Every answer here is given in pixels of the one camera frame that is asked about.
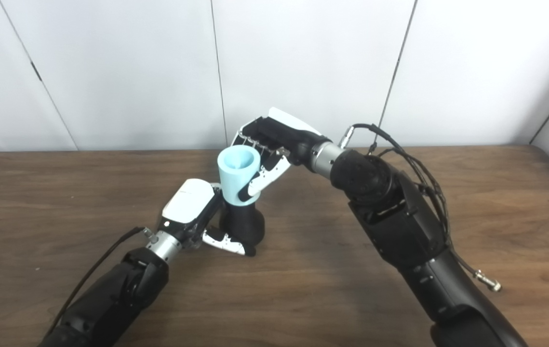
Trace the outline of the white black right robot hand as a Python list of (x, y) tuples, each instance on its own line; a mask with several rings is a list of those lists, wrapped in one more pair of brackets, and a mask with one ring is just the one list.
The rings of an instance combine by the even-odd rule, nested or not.
[(318, 152), (332, 141), (305, 121), (272, 107), (268, 116), (257, 117), (241, 126), (231, 144), (257, 151), (257, 172), (238, 193), (239, 200), (247, 202), (292, 166), (303, 165), (312, 171)]

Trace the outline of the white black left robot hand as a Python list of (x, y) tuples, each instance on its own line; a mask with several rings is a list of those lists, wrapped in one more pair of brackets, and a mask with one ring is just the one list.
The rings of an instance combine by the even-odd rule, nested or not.
[(254, 246), (233, 237), (222, 228), (209, 226), (222, 206), (220, 184), (197, 178), (186, 180), (162, 209), (157, 233), (151, 237), (147, 248), (167, 263), (180, 250), (197, 248), (201, 244), (254, 257)]

